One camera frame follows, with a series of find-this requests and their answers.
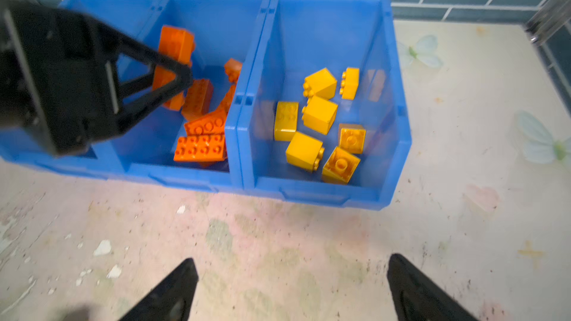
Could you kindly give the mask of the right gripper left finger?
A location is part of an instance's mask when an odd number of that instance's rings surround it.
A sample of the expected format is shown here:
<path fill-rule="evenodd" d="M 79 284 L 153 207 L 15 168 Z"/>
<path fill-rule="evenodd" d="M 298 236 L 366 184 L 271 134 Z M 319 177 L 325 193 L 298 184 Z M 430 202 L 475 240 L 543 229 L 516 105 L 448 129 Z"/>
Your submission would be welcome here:
<path fill-rule="evenodd" d="M 189 320 L 198 283 L 195 263 L 192 258 L 187 258 L 123 315 L 120 321 Z"/>

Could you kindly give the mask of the blue three-compartment bin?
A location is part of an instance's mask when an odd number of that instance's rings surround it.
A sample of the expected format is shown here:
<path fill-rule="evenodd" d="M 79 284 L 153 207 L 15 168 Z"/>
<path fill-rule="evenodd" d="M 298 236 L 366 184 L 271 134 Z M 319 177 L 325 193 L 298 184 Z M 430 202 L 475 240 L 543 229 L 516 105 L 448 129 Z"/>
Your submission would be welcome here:
<path fill-rule="evenodd" d="M 191 32 L 193 82 L 211 81 L 211 109 L 230 100 L 227 157 L 211 165 L 174 161 L 184 118 L 164 104 L 124 135 L 72 155 L 48 153 L 23 128 L 1 129 L 4 160 L 62 175 L 328 207 L 390 204 L 411 146 L 391 0 L 64 0 L 56 9 L 92 16 L 156 50 L 162 31 Z M 225 73 L 230 58 L 242 63 L 237 84 Z M 119 83 L 150 72 L 121 53 L 116 68 Z M 323 68 L 337 80 L 359 68 L 355 99 L 334 97 L 338 111 L 328 135 L 303 122 L 297 127 L 324 143 L 325 158 L 338 146 L 341 123 L 366 129 L 347 185 L 323 182 L 321 164 L 315 172 L 289 164 L 287 143 L 274 139 L 277 103 L 304 104 L 303 81 Z"/>

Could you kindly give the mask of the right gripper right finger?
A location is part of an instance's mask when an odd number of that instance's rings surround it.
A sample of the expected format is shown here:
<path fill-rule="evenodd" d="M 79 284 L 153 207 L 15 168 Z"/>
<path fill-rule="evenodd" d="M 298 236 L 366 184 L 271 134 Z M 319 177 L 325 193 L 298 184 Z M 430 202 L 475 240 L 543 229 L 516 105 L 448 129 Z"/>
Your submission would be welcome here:
<path fill-rule="evenodd" d="M 401 254 L 390 256 L 387 278 L 400 321 L 476 321 L 464 307 Z"/>

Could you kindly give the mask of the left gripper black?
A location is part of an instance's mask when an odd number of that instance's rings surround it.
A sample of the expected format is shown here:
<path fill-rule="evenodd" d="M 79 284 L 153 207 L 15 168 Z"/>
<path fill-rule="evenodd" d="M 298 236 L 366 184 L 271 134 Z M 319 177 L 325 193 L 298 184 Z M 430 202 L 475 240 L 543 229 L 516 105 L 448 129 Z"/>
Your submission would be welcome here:
<path fill-rule="evenodd" d="M 193 83 L 194 35 L 162 31 L 159 48 L 92 16 L 1 3 L 1 129 L 23 128 L 55 156 L 124 135 Z M 119 83 L 119 54 L 150 72 Z"/>

